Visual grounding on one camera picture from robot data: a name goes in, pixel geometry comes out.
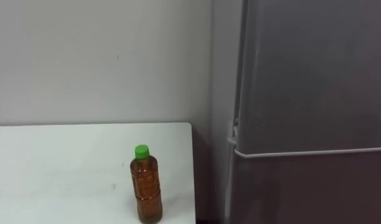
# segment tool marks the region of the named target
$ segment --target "gray refrigerator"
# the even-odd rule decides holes
[[[381,223],[381,0],[214,0],[214,216]]]

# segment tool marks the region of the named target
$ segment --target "white table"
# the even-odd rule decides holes
[[[161,223],[195,223],[187,123],[0,127],[0,224],[139,223],[129,164],[159,162]]]

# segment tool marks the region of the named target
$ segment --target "white wall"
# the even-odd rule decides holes
[[[210,1],[0,0],[0,124],[209,126]]]

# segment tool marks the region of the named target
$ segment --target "refrigerator door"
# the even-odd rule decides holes
[[[380,224],[381,0],[248,0],[243,13],[225,220]]]
[[[381,150],[381,0],[243,7],[238,154]]]

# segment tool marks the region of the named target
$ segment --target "green bottle cap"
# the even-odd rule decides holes
[[[138,145],[135,147],[135,158],[145,159],[149,156],[149,147],[147,145]]]

